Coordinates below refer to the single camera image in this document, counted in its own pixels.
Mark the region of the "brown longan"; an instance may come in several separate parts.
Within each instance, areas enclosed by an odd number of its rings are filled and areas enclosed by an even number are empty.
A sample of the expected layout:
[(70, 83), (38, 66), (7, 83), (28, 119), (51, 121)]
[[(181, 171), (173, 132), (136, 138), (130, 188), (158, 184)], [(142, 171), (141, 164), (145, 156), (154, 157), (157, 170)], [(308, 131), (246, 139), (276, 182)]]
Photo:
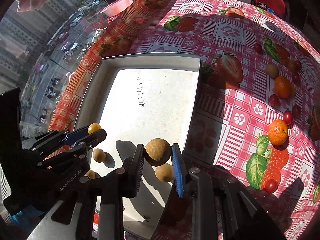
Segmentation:
[(170, 164), (165, 163), (155, 169), (155, 176), (159, 181), (168, 183), (174, 179), (173, 168)]
[(97, 163), (102, 163), (106, 159), (106, 154), (102, 149), (96, 148), (92, 152), (92, 157)]
[(171, 147), (169, 143), (161, 138), (152, 139), (145, 147), (149, 157), (157, 162), (166, 162), (171, 155)]

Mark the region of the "yellow cherry tomato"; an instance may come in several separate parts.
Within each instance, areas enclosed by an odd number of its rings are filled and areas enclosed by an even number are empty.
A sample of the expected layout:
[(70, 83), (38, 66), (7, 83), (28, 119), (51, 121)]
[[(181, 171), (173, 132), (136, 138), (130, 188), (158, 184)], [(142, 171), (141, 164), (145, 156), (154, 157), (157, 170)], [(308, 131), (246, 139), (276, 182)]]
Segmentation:
[(95, 175), (95, 172), (93, 170), (89, 170), (85, 176), (89, 177), (90, 179), (95, 179), (96, 178), (96, 175)]
[(101, 126), (98, 123), (92, 123), (88, 127), (88, 134), (92, 134), (101, 129)]

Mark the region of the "red cherry tomato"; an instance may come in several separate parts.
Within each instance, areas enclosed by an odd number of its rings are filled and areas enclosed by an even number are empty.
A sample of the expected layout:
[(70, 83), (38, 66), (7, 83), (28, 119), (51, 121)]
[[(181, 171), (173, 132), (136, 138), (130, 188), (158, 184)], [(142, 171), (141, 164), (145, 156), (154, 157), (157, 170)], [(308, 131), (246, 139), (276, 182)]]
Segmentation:
[(283, 113), (283, 121), (287, 126), (290, 126), (293, 122), (293, 114), (288, 109)]
[(266, 191), (267, 193), (271, 194), (274, 193), (278, 188), (278, 182), (275, 179), (270, 179), (265, 187), (264, 187), (264, 191)]

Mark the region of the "orange mandarin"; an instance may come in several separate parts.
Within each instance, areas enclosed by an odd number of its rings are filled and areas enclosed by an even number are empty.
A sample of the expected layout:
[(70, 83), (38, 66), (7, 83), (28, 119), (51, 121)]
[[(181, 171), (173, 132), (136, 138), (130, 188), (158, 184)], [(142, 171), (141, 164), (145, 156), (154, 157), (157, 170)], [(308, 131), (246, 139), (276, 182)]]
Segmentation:
[(276, 77), (274, 91), (281, 99), (288, 99), (291, 96), (291, 82), (284, 76)]
[(268, 138), (272, 145), (280, 146), (287, 140), (288, 127), (283, 120), (277, 119), (270, 123)]

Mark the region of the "white shallow tray box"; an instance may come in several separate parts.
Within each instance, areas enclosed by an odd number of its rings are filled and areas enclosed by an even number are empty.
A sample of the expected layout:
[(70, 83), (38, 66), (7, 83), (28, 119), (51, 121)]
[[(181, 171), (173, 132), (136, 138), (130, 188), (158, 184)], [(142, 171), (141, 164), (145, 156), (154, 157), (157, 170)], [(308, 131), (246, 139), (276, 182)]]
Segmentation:
[(144, 53), (102, 59), (91, 77), (75, 128), (98, 123), (107, 133), (98, 145), (100, 176), (120, 168), (138, 144), (161, 138), (184, 149), (199, 79), (201, 58), (184, 53)]

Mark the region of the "pink strawberry checked tablecloth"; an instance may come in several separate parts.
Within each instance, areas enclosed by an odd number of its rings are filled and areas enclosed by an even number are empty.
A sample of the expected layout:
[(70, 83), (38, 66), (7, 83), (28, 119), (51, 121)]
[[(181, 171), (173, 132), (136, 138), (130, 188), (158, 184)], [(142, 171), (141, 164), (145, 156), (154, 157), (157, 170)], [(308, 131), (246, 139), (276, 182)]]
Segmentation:
[[(200, 55), (200, 97), (189, 155), (226, 168), (260, 191), (278, 182), (279, 205), (263, 201), (287, 239), (319, 239), (319, 53), (277, 16), (236, 0), (136, 0), (101, 33), (81, 60), (50, 122), (74, 127), (91, 74), (103, 57), (146, 52)], [(291, 82), (281, 99), (266, 65)], [(268, 128), (289, 110), (280, 146)]]

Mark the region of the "orange mandarin in shadow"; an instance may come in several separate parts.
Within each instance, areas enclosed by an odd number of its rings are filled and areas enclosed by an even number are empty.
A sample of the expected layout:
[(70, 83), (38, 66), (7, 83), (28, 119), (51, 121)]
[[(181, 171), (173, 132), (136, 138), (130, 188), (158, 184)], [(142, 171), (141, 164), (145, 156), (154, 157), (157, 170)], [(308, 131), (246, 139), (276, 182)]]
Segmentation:
[(291, 82), (284, 76), (276, 77), (274, 91), (281, 99), (288, 99), (291, 96)]

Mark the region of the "pink plastic basin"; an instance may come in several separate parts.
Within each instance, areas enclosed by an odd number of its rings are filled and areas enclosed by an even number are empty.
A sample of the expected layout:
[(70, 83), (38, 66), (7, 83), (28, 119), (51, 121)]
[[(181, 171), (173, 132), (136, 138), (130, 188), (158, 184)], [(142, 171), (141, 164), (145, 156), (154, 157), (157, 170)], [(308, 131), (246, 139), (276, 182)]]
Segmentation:
[(100, 12), (108, 17), (113, 17), (124, 11), (133, 3), (133, 0), (116, 0), (104, 7)]

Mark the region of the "greenish longan far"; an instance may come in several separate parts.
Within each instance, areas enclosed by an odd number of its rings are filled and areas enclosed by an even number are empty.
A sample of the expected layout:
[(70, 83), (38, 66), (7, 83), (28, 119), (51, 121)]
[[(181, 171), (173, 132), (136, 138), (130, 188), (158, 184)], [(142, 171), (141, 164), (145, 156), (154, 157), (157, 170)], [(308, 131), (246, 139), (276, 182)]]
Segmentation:
[(266, 74), (272, 79), (276, 79), (279, 76), (279, 69), (274, 64), (268, 63), (266, 65)]

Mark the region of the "red plastic chair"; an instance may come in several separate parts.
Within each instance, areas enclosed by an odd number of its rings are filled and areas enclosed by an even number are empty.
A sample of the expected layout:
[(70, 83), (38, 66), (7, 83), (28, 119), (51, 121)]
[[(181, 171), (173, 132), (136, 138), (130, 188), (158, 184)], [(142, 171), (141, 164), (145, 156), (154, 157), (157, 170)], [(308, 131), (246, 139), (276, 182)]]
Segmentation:
[(285, 18), (286, 5), (283, 0), (255, 0), (255, 2), (265, 4), (268, 8), (272, 9), (277, 16)]

